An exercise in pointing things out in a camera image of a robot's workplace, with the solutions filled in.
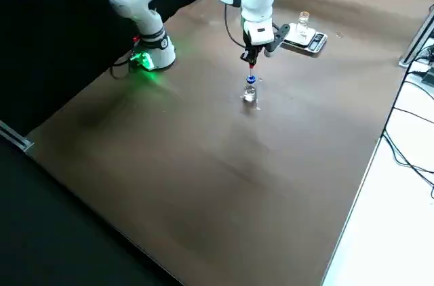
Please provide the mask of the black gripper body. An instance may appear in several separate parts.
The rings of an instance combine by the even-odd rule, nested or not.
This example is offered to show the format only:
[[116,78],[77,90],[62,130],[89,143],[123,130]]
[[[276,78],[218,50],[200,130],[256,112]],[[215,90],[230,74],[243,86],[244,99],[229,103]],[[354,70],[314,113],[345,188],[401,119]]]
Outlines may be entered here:
[[241,54],[242,60],[256,60],[265,44],[253,45],[251,41],[245,41],[245,48]]

